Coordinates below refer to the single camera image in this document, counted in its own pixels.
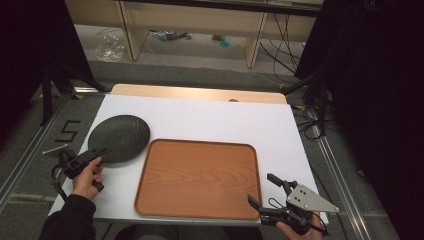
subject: human hand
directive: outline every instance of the human hand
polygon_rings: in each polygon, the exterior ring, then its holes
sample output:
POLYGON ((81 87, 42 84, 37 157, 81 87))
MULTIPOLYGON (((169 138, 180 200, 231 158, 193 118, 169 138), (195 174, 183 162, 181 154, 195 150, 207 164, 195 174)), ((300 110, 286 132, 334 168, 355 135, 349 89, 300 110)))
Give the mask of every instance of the human hand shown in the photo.
MULTIPOLYGON (((312 221, 311 223, 319 228, 321 228, 321 220, 319 219, 319 215, 312 214, 312 221)), ((276 224, 277 228, 286 235, 286 237, 289 240, 323 240, 324 236, 322 233, 318 232, 317 230, 310 229, 307 233, 304 235, 299 235, 293 229, 282 222, 277 222, 276 224)))
POLYGON ((97 167, 97 165, 100 164, 100 161, 101 158, 97 157, 84 168, 80 175, 74 178, 74 190, 72 191, 72 194, 80 195, 88 200, 93 200, 97 196, 99 191, 95 186, 93 186, 93 180, 98 183, 103 182, 103 179, 100 176, 103 166, 97 167))

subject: tray rim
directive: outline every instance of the tray rim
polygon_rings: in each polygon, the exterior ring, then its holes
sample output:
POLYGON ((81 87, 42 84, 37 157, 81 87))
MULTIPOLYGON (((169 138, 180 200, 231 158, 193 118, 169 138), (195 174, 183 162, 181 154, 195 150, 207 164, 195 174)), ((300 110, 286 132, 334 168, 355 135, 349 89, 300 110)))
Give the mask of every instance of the tray rim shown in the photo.
POLYGON ((160 216, 160 217, 169 217, 169 218, 175 218, 175 217, 178 217, 178 218, 209 218, 209 219, 226 219, 226 220, 258 220, 260 218, 259 213, 257 215, 255 215, 255 218, 243 218, 243 219, 237 218, 237 217, 235 217, 235 218, 217 218, 217 217, 193 217, 193 216, 173 216, 173 215, 165 216, 165 215, 154 215, 154 214, 142 213, 140 211, 140 209, 138 209, 138 207, 137 207, 137 202, 138 202, 138 199, 140 198, 141 184, 142 184, 143 176, 144 176, 144 173, 145 173, 145 170, 146 170, 145 166, 147 165, 149 155, 150 155, 150 149, 152 148, 152 146, 154 146, 157 142, 162 142, 162 141, 179 142, 179 143, 184 142, 184 143, 197 143, 197 144, 233 145, 233 146, 244 146, 244 147, 249 148, 251 151, 253 151, 254 156, 255 156, 254 162, 255 162, 256 169, 257 169, 256 178, 257 178, 257 190, 258 190, 258 199, 257 200, 260 203, 262 203, 262 189, 261 189, 261 184, 260 184, 258 159, 257 159, 256 149, 252 145, 247 144, 247 143, 157 138, 157 139, 154 139, 149 144, 147 154, 146 154, 146 159, 145 159, 145 162, 143 164, 143 170, 141 172, 140 180, 139 180, 138 187, 137 187, 137 193, 136 193, 136 196, 135 196, 135 199, 134 199, 134 210, 139 215, 142 215, 142 216, 160 216))

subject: black curtain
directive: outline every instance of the black curtain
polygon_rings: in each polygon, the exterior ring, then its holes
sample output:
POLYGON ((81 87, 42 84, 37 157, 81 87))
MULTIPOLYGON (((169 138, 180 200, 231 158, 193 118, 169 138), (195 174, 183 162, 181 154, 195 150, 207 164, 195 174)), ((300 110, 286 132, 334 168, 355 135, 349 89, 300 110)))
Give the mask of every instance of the black curtain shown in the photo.
MULTIPOLYGON (((325 81, 343 133, 397 233, 417 239, 424 214, 424 2, 377 4, 364 10, 355 41, 325 81)), ((320 30, 323 23, 314 27, 298 76, 317 69, 340 31, 320 30)))
POLYGON ((72 91, 70 78, 104 90, 94 81, 63 0, 1 1, 0 21, 0 143, 29 107, 47 66, 60 92, 72 91))

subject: person's arm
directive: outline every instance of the person's arm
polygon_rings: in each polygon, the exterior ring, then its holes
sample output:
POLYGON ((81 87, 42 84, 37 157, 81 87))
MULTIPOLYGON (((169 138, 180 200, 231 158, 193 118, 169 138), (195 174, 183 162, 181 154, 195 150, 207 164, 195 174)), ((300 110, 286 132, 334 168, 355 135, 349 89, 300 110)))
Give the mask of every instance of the person's arm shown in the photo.
MULTIPOLYGON (((320 227, 321 226, 321 221, 318 218, 318 216, 316 216, 315 214, 312 214, 312 224, 315 225, 316 227, 320 227)), ((310 229, 307 233, 305 233, 305 235, 299 235, 297 234, 295 231, 293 231, 293 229, 282 222, 277 222, 276 227, 282 232, 284 233, 284 235, 286 235, 286 237, 289 240, 323 240, 324 236, 322 233, 318 232, 317 230, 314 229, 310 229)))
POLYGON ((93 227, 93 215, 96 206, 92 200, 98 190, 92 181, 102 182, 100 176, 103 167, 97 167, 101 159, 96 158, 74 178, 74 190, 68 196, 61 211, 50 215, 44 222, 40 240, 50 239, 95 239, 96 230, 93 227))

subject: wood grain surface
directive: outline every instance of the wood grain surface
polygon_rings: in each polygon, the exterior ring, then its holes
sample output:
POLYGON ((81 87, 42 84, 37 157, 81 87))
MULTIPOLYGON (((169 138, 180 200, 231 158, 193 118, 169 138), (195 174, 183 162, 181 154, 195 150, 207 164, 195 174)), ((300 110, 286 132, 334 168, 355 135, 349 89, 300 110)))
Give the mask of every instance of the wood grain surface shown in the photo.
POLYGON ((286 97, 281 93, 207 88, 116 84, 113 87, 111 94, 143 97, 162 97, 215 101, 237 100, 239 102, 287 104, 286 97))
POLYGON ((141 215, 256 220, 261 199, 255 149, 247 144, 157 139, 135 209, 141 215))

